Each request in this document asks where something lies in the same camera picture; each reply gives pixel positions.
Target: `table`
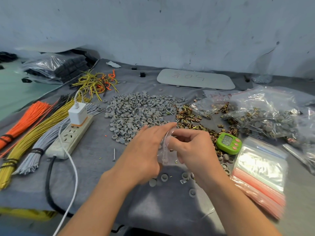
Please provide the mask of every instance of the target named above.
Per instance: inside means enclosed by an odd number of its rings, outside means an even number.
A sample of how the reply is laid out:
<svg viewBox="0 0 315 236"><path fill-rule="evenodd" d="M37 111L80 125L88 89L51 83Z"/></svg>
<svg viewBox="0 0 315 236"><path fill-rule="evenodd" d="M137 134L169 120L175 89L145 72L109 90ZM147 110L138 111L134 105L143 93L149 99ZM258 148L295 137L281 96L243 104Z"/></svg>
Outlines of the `table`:
<svg viewBox="0 0 315 236"><path fill-rule="evenodd" d="M94 68L96 72L112 73L112 67L105 63L108 60L101 59ZM131 70L131 65L119 63L122 68L115 69L116 78L121 81L116 87L120 93L127 94L146 90L148 94L172 94L180 98L184 96L192 102L197 94L202 97L203 88L179 87L160 84L156 81L161 68L137 66L137 70ZM140 78L139 73L145 72L146 77ZM236 89L245 90L252 88L252 83L247 83L243 73L217 72L231 77ZM307 82L299 78L275 76L273 86L284 86L307 93L312 93L315 83ZM61 94L71 93L67 86L57 89L44 98L47 102L55 102ZM109 91L105 99L111 99L114 91ZM0 134L11 128L22 116L23 112L17 112L0 122ZM87 130L81 142L72 153L77 167L79 187L77 197L70 212L76 212L88 198L96 186L101 174L109 170L115 163L112 162L113 149L116 148L116 157L120 156L125 148L123 144L111 139L109 131L110 119L105 119L103 114L95 117L94 122ZM167 116L166 120L174 120L175 116ZM216 120L203 120L203 124L216 126ZM158 180L156 187L149 184L137 186L126 198L116 222L132 227L144 228L170 235L221 235L225 234L223 226L216 212L212 211L212 205L202 190L194 181L180 184L181 174L186 170L184 165L175 164L175 152L171 156L171 165L163 168L161 174L167 173L172 178L167 182ZM33 208L39 210L51 210L45 199L44 185L49 165L44 155L40 161L39 169L27 176L13 176L10 186L0 192L0 205L12 208ZM293 156L287 159L289 173L285 186L287 207L282 220L275 222L277 228L284 235L311 235L315 231L312 219L315 218L315 177L311 175ZM56 161L51 175L51 194L54 201L63 209L70 203L74 190L74 174L70 161ZM190 188L196 187L197 197L188 195Z"/></svg>

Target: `green surface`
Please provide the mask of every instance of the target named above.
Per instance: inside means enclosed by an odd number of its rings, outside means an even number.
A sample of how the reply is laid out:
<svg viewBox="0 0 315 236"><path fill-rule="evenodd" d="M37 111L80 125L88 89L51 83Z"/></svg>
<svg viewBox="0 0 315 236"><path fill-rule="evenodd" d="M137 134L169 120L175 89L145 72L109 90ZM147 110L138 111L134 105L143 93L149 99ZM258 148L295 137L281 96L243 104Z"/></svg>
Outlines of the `green surface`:
<svg viewBox="0 0 315 236"><path fill-rule="evenodd" d="M242 147L242 141L228 133L221 133L215 144L230 155L236 155Z"/></svg>
<svg viewBox="0 0 315 236"><path fill-rule="evenodd" d="M0 120L60 87L53 84L23 83L21 79L25 75L15 72L20 64L20 59L11 63L1 63L4 69L0 70Z"/></svg>

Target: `power adapter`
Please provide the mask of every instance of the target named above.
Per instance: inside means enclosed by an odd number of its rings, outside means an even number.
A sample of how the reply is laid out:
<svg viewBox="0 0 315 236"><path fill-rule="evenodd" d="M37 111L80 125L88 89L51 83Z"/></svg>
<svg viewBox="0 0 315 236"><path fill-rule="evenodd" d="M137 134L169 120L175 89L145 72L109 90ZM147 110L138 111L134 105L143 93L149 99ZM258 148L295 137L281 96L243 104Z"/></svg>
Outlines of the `power adapter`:
<svg viewBox="0 0 315 236"><path fill-rule="evenodd" d="M88 117L85 103L75 102L68 110L69 118L73 126L80 127Z"/></svg>

